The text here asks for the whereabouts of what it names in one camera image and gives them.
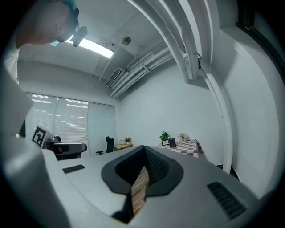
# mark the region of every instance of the fluorescent light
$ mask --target fluorescent light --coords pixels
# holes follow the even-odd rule
[[[45,99],[49,99],[48,96],[36,95],[36,94],[33,94],[32,97],[33,97],[33,98],[45,98]]]
[[[85,117],[82,117],[82,116],[72,116],[74,118],[85,118]]]
[[[49,112],[49,111],[46,111],[46,110],[40,110],[40,109],[34,109],[34,108],[33,108],[33,110],[37,111],[37,112]]]
[[[70,99],[65,99],[65,101],[66,101],[66,102],[75,102],[75,103],[80,103],[80,104],[88,105],[88,102],[81,102],[81,101],[70,100]]]
[[[34,102],[40,102],[40,103],[48,103],[48,104],[51,104],[51,102],[46,102],[46,101],[41,101],[41,100],[35,100],[35,99],[32,99],[32,101],[34,101]]]
[[[72,36],[66,41],[66,43],[70,43],[70,44],[73,44],[73,42],[70,42],[69,40],[72,38]],[[112,55],[114,54],[113,51],[99,45],[99,44],[96,44],[92,41],[89,41],[87,39],[83,39],[80,44],[79,44],[80,47],[83,47],[83,48],[86,48],[86,49],[89,49],[91,51],[94,51],[98,54],[101,54],[107,58],[111,58]]]
[[[78,108],[87,108],[87,106],[80,106],[80,105],[70,105],[70,104],[66,104],[67,106],[71,106],[71,107],[78,107]]]

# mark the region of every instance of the window blind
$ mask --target window blind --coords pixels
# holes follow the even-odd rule
[[[30,95],[34,104],[26,117],[26,138],[32,139],[37,125],[53,134],[53,119],[57,98],[39,94]]]
[[[91,155],[95,155],[96,151],[106,153],[107,136],[114,138],[114,143],[117,143],[115,107],[89,102],[88,141]]]
[[[63,143],[85,143],[87,151],[82,157],[89,156],[87,142],[88,102],[59,98],[54,114],[54,135]]]

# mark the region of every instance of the table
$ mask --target table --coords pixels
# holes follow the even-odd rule
[[[157,145],[159,148],[168,149],[173,152],[190,155],[198,158],[199,156],[204,157],[204,151],[201,145],[198,143],[196,139],[188,140],[186,142],[177,142],[176,147],[170,148],[169,145],[162,146],[161,144]]]
[[[133,144],[123,144],[123,145],[118,144],[118,145],[114,146],[114,148],[115,148],[115,151],[118,151],[118,150],[122,150],[122,149],[132,147],[132,146],[133,146]]]

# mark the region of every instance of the office chair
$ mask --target office chair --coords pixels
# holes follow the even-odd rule
[[[57,160],[80,158],[81,153],[87,150],[86,144],[62,143],[61,138],[59,136],[55,136],[54,138],[50,138],[49,140],[47,140],[46,147],[48,150],[54,152]]]
[[[113,152],[113,149],[114,149],[114,139],[113,138],[110,138],[109,136],[106,137],[106,142],[107,143],[107,150],[106,150],[106,153],[111,153]],[[96,154],[102,154],[103,151],[97,151]]]

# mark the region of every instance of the pipe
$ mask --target pipe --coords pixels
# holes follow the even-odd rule
[[[116,89],[117,86],[118,86],[126,77],[128,77],[129,75],[130,75],[130,72],[129,72],[129,71],[126,71],[126,72],[124,73],[124,75],[121,76],[121,78],[116,82],[116,84],[112,86],[112,89]]]
[[[156,46],[157,44],[159,44],[161,41],[163,41],[164,39],[161,38],[158,41],[156,41],[155,43],[153,43],[152,45],[150,45],[147,49],[143,50],[140,54],[138,54],[126,67],[128,68],[130,65],[133,64],[134,61],[136,61],[138,58],[140,58],[145,52],[147,52],[149,49],[153,48],[154,46]]]
[[[151,64],[148,69],[143,70],[142,72],[140,72],[137,76],[135,76],[134,78],[132,78],[131,80],[129,80],[115,95],[114,98],[118,97],[120,94],[122,94],[125,90],[127,90],[131,85],[133,85],[137,80],[139,80],[140,78],[142,78],[144,75],[146,75],[147,73],[149,73],[151,70],[153,70],[154,68],[158,67],[159,65],[163,64],[164,62],[170,60],[172,58],[172,54],[168,54],[166,56],[164,56],[163,58],[155,61],[153,64]]]
[[[224,122],[224,165],[223,170],[227,173],[230,173],[231,165],[232,165],[232,154],[233,154],[233,138],[232,138],[232,123],[229,116],[229,111],[227,107],[227,103],[223,96],[222,90],[220,89],[217,81],[213,77],[209,68],[203,62],[202,59],[199,59],[199,63],[201,66],[202,76],[207,78],[211,84],[210,91],[212,92],[213,97],[217,98],[219,109],[221,110],[222,119]]]
[[[142,12],[142,14],[146,16],[146,18],[160,32],[161,36],[164,38],[167,46],[169,47],[170,52],[173,55],[180,71],[182,72],[185,83],[189,84],[188,72],[178,43],[159,12],[147,0],[128,0],[128,2],[130,2],[140,12]]]
[[[172,20],[174,21],[182,41],[184,43],[188,58],[190,60],[190,67],[193,79],[198,77],[198,57],[197,57],[197,48],[193,35],[191,25],[188,21],[188,18],[183,10],[180,2],[178,0],[159,0],[160,3],[164,6]]]
[[[166,52],[169,51],[169,48],[165,48],[163,50],[161,50],[160,52],[158,52],[156,55],[154,55],[153,57],[151,57],[150,59],[146,60],[144,62],[144,65],[148,65],[149,63],[151,63],[152,61],[154,61],[156,58],[158,58],[161,55],[164,55]],[[128,82],[128,80],[130,80],[137,72],[139,72],[143,67],[141,65],[139,65],[128,77],[126,77],[121,83],[120,85],[114,89],[114,91],[111,93],[110,98],[113,97],[113,95],[125,84]]]
[[[149,58],[150,56],[154,56],[153,52],[149,52],[148,54],[146,54],[144,57],[142,57],[140,60],[138,60],[135,64],[133,64],[130,68],[129,68],[129,72],[132,72],[132,70],[139,65],[142,61],[145,61],[147,58]]]

